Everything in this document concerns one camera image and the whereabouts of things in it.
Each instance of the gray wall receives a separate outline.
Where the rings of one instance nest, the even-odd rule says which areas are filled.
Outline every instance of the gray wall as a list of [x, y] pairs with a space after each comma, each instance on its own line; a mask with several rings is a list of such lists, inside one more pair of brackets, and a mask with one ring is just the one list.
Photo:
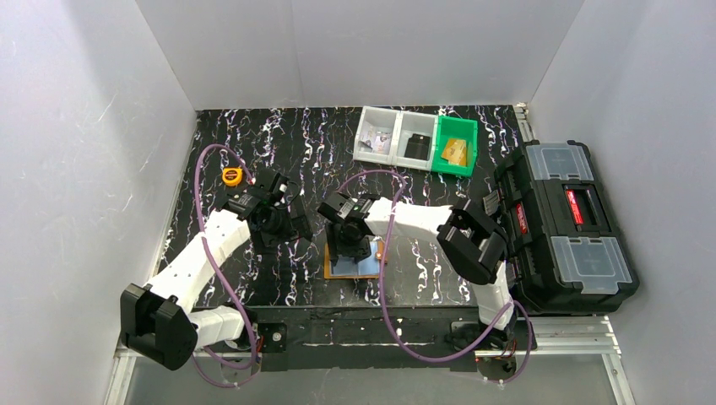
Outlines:
[[1, 403], [101, 403], [194, 126], [134, 2], [0, 2]]
[[716, 4], [587, 0], [532, 100], [587, 143], [643, 284], [612, 320], [639, 403], [713, 403]]
[[195, 109], [529, 101], [583, 0], [138, 0]]

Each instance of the black marble table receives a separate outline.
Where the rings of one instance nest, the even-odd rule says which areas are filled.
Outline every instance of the black marble table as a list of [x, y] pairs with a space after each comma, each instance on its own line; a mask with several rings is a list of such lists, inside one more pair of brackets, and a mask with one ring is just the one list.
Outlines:
[[[514, 110], [509, 105], [400, 107], [410, 111], [457, 116], [479, 123], [479, 152], [471, 179], [395, 168], [408, 181], [403, 201], [449, 205], [460, 197], [480, 199], [495, 186], [492, 173], [521, 142]], [[235, 150], [252, 171], [271, 166], [298, 182], [313, 226], [313, 242], [287, 243], [278, 256], [259, 256], [251, 245], [240, 247], [222, 267], [247, 305], [378, 305], [377, 280], [323, 278], [325, 232], [318, 204], [348, 177], [368, 169], [386, 168], [352, 159], [353, 139], [361, 108], [200, 111], [192, 150], [165, 243], [163, 268], [198, 232], [193, 212], [193, 170], [201, 150], [222, 143]], [[201, 184], [204, 212], [214, 205], [220, 172], [236, 165], [224, 152], [205, 162]], [[348, 187], [351, 195], [372, 192], [392, 197], [398, 182], [389, 175], [369, 175]], [[466, 281], [451, 269], [439, 246], [394, 238], [386, 266], [389, 305], [475, 305]], [[218, 280], [199, 296], [197, 306], [212, 307], [229, 300]]]

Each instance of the toolbox lid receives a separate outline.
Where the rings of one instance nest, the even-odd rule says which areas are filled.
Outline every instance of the toolbox lid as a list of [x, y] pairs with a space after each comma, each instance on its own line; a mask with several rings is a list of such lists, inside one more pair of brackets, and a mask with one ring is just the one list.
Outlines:
[[535, 180], [594, 180], [587, 155], [577, 145], [542, 143], [527, 147]]
[[582, 294], [616, 294], [632, 276], [614, 237], [552, 236], [562, 281], [582, 284]]

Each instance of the green bin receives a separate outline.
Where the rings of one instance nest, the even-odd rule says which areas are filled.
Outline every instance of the green bin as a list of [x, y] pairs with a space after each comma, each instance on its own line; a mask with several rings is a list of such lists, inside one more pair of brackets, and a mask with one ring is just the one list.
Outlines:
[[[453, 165], [441, 157], [450, 138], [464, 139], [467, 143], [467, 166]], [[435, 140], [431, 171], [471, 177], [477, 160], [477, 121], [439, 116]]]

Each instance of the black toolbox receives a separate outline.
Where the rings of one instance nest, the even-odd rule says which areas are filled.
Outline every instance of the black toolbox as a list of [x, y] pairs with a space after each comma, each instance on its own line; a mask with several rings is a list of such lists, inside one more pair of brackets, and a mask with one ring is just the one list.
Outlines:
[[607, 314], [639, 279], [582, 143], [516, 148], [497, 166], [514, 293], [533, 314]]

